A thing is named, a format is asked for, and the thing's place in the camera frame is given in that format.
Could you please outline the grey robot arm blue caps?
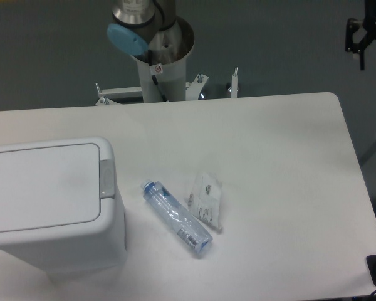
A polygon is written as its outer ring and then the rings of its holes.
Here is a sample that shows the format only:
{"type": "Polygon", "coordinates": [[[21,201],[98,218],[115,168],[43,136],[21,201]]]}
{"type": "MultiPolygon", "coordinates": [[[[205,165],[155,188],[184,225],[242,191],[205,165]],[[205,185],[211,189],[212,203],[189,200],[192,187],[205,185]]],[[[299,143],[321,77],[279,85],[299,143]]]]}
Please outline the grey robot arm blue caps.
{"type": "MultiPolygon", "coordinates": [[[[376,40],[376,1],[364,2],[365,17],[348,19],[345,51],[359,56],[365,69],[365,50],[376,40]]],[[[191,27],[177,16],[175,1],[115,1],[107,37],[120,51],[149,65],[183,59],[194,45],[191,27]]]]}

